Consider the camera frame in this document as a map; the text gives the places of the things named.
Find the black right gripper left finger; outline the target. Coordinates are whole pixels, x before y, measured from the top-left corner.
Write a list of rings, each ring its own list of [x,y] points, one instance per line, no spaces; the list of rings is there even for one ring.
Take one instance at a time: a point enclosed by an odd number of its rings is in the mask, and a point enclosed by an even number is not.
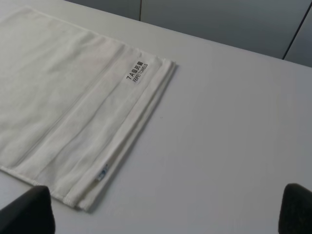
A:
[[[2,234],[54,234],[56,224],[48,187],[34,186],[0,210]]]

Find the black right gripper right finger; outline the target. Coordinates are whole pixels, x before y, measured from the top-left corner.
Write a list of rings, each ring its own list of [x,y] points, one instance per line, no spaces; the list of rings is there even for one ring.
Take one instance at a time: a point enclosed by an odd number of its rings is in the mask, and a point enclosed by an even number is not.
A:
[[[312,192],[297,184],[288,184],[283,193],[278,222],[280,234],[312,233]]]

